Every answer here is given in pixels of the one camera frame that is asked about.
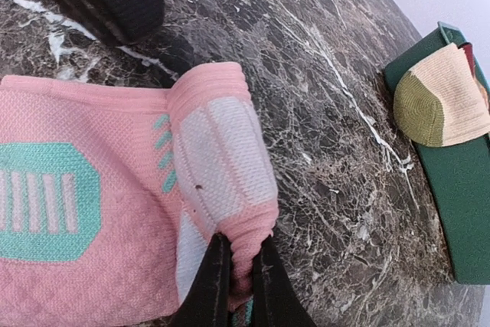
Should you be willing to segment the pink patterned sock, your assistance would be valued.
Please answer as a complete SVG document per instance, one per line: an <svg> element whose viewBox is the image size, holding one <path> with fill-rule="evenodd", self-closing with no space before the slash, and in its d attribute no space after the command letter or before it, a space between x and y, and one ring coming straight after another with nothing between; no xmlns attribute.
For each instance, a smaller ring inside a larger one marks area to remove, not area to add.
<svg viewBox="0 0 490 327"><path fill-rule="evenodd" d="M236 309L277 216L238 63L198 65L168 89L3 77L3 326L169 316L216 233L231 244Z"/></svg>

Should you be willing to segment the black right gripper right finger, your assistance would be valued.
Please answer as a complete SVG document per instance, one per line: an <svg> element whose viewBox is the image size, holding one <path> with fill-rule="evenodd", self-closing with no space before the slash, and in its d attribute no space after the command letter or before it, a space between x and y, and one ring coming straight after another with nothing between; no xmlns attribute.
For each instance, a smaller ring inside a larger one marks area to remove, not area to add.
<svg viewBox="0 0 490 327"><path fill-rule="evenodd" d="M252 325L316 327L298 300L271 237L253 258Z"/></svg>

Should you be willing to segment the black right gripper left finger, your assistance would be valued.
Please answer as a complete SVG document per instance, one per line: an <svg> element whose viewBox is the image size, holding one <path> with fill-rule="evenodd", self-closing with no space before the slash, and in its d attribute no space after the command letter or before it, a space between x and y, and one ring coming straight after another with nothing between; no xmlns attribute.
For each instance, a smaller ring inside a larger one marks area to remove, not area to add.
<svg viewBox="0 0 490 327"><path fill-rule="evenodd" d="M230 241L222 234L215 234L184 302L171 318L171 326L227 325L230 262Z"/></svg>

